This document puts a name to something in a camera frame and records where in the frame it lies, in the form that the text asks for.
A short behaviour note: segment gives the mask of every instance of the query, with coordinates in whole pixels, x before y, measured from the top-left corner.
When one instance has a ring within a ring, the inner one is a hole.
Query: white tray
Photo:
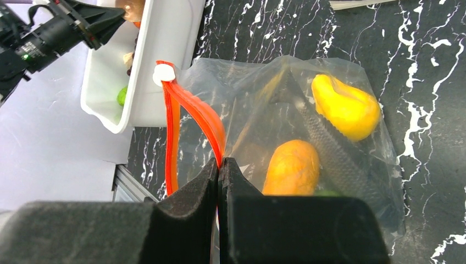
[[[165,127],[162,89],[152,80],[157,60],[181,69],[191,65],[206,0],[146,0],[131,76],[123,55],[134,51],[138,29],[125,22],[99,50],[90,50],[81,91],[81,107],[113,133],[126,127]],[[113,7],[114,0],[98,0]],[[125,106],[118,92],[128,85]]]

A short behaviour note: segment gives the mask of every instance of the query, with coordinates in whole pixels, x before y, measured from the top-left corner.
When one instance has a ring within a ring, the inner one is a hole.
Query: textured plastic bag section
[[[323,81],[319,80],[321,84],[327,81],[334,98],[313,97],[318,92],[312,88],[317,77],[323,77]],[[268,170],[274,166],[271,159],[280,145],[293,140],[308,142],[317,152],[319,171],[317,186],[310,195],[360,198],[374,211],[388,245],[404,234],[400,168],[385,123],[378,118],[381,114],[369,113],[369,118],[363,119],[377,118],[373,130],[363,139],[350,139],[340,132],[345,129],[345,120],[339,129],[332,125],[341,125],[338,117],[331,117],[335,112],[349,113],[347,118],[351,118],[351,113],[360,105],[362,99],[349,88],[355,87],[373,96],[363,68],[341,59],[303,61],[290,56],[268,64],[198,59],[190,69],[177,71],[176,81],[217,113],[225,130],[224,156],[234,157],[244,176],[258,190],[264,188]],[[339,95],[350,98],[350,103]],[[325,105],[331,106],[329,102],[336,102],[332,110],[338,111],[330,111],[325,118],[316,110],[317,99],[321,114],[328,110]],[[214,150],[193,115],[183,107],[179,113],[177,155],[172,160],[176,158],[177,162],[177,184],[183,186],[214,156]],[[294,147],[290,153],[310,155],[299,145]],[[288,169],[287,182],[302,178],[302,166],[306,164],[292,158],[281,168]]]

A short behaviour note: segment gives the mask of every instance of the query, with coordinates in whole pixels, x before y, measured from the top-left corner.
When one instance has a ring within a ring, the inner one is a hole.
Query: clear ziplock bag
[[[162,82],[169,195],[211,157],[219,166],[233,157],[266,195],[357,197],[388,245],[404,234],[400,169],[363,68],[284,56],[268,64],[199,59],[175,72]]]

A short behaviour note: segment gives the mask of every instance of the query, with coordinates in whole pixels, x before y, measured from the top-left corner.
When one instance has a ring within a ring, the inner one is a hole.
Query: yellow vegetable
[[[379,123],[381,110],[374,96],[325,74],[318,74],[311,87],[317,112],[349,139],[367,138]]]
[[[302,140],[279,146],[270,159],[264,195],[311,195],[319,180],[319,157],[315,148]]]

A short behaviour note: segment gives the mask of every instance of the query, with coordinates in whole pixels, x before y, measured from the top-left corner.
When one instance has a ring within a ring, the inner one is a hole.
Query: marble table
[[[339,57],[365,68],[402,167],[406,235],[393,263],[466,263],[466,2],[207,0],[195,57]],[[166,130],[136,128],[128,169],[165,197]]]

